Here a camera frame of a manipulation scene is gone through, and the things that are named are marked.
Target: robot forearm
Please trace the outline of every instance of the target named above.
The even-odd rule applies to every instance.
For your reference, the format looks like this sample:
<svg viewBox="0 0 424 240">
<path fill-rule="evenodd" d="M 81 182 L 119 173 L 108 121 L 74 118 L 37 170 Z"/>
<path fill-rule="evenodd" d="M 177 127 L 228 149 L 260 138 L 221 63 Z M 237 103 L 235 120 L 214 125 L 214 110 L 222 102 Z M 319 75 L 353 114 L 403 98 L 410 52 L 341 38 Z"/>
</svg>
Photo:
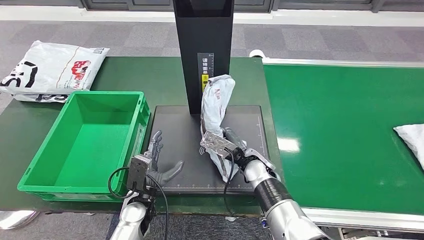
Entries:
<svg viewBox="0 0 424 240">
<path fill-rule="evenodd" d="M 302 211 L 277 178 L 260 160 L 250 161 L 244 176 L 254 189 L 274 240 L 317 240 L 328 238 Z"/>
</svg>

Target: gray carpet floor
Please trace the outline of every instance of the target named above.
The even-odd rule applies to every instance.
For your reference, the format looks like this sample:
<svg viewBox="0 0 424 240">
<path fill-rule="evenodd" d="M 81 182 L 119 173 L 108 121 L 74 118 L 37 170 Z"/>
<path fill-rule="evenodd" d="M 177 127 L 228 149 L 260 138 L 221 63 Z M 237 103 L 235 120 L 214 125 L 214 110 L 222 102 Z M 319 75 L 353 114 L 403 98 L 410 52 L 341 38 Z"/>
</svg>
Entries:
<svg viewBox="0 0 424 240">
<path fill-rule="evenodd" d="M 109 56 L 179 56 L 174 23 L 0 21 L 0 78 L 10 73 L 35 40 L 111 48 Z M 261 49 L 267 57 L 352 61 L 424 62 L 424 28 L 235 24 L 233 57 Z M 12 98 L 0 94 L 0 114 Z M 113 214 L 40 215 L 28 226 L 0 231 L 0 240 L 107 240 Z M 163 238 L 164 217 L 149 240 Z M 218 216 L 172 216 L 172 240 L 270 240 L 258 218 L 229 222 Z"/>
</svg>

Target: white plastic bag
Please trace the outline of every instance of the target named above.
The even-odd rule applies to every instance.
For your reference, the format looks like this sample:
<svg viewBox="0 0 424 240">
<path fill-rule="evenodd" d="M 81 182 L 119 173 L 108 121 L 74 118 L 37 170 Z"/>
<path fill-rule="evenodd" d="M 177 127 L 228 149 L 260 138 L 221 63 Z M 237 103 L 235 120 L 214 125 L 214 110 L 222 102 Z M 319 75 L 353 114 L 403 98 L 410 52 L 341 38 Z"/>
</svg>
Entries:
<svg viewBox="0 0 424 240">
<path fill-rule="evenodd" d="M 37 103 L 66 103 L 69 95 L 66 94 L 15 94 L 13 98 L 24 102 Z"/>
<path fill-rule="evenodd" d="M 393 128 L 411 149 L 424 169 L 424 124 L 411 124 Z"/>
<path fill-rule="evenodd" d="M 227 105 L 235 85 L 236 82 L 230 75 L 209 78 L 201 98 L 200 132 L 202 135 L 205 134 L 206 131 L 211 131 L 218 136 L 223 136 L 221 122 L 224 119 Z M 224 182 L 227 182 L 228 179 L 231 180 L 239 170 L 239 166 L 236 164 L 234 165 L 232 176 L 229 178 L 231 162 L 218 156 L 210 149 L 206 149 L 206 151 L 218 168 L 222 180 Z"/>
<path fill-rule="evenodd" d="M 0 91 L 9 94 L 67 95 L 88 91 L 109 48 L 35 41 Z"/>
</svg>

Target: green table surface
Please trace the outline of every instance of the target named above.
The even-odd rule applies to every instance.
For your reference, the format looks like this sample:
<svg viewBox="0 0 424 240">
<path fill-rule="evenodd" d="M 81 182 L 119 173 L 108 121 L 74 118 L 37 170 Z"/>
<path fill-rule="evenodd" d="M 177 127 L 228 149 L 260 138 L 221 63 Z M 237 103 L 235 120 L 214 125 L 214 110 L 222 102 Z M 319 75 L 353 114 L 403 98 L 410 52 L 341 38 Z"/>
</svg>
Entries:
<svg viewBox="0 0 424 240">
<path fill-rule="evenodd" d="M 424 215 L 393 127 L 424 123 L 424 69 L 264 65 L 284 179 L 301 206 Z"/>
<path fill-rule="evenodd" d="M 236 86 L 229 105 L 261 106 L 269 156 L 277 169 L 281 170 L 262 61 L 257 58 L 232 58 L 230 74 Z M 91 89 L 142 91 L 152 113 L 158 105 L 188 104 L 179 57 L 107 57 Z M 13 100 L 0 115 L 0 210 L 53 213 L 116 213 L 121 210 L 121 203 L 49 202 L 17 190 L 19 180 L 61 108 L 62 104 Z M 153 115 L 150 117 L 143 149 L 147 146 L 152 119 Z M 171 213 L 227 214 L 221 195 L 170 196 L 168 203 Z M 251 196 L 231 196 L 228 204 L 240 215 L 257 216 L 260 213 L 258 203 Z M 157 208 L 162 212 L 165 210 L 163 199 L 158 199 Z"/>
</svg>

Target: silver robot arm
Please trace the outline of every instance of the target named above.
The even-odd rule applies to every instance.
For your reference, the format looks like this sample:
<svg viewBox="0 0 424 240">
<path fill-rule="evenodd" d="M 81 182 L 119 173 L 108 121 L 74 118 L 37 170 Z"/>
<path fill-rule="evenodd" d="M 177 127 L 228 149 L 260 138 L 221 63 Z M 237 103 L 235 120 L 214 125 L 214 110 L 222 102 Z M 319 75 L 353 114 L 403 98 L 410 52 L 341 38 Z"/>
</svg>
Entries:
<svg viewBox="0 0 424 240">
<path fill-rule="evenodd" d="M 207 131 L 200 145 L 230 161 L 233 158 L 253 187 L 265 217 L 265 226 L 274 240 L 329 239 L 293 200 L 275 173 L 276 167 L 256 150 L 247 148 L 230 128 L 223 131 L 226 139 Z"/>
<path fill-rule="evenodd" d="M 250 161 L 244 176 L 254 189 L 274 240 L 328 239 L 293 200 L 286 187 L 271 176 L 260 160 Z"/>
<path fill-rule="evenodd" d="M 131 190 L 123 201 L 119 223 L 110 240 L 144 240 L 150 221 L 156 215 L 156 183 L 163 186 L 183 170 L 184 162 L 179 161 L 166 172 L 158 171 L 159 153 L 163 147 L 161 135 L 160 130 L 156 132 L 148 150 L 131 158 L 126 182 Z"/>
</svg>

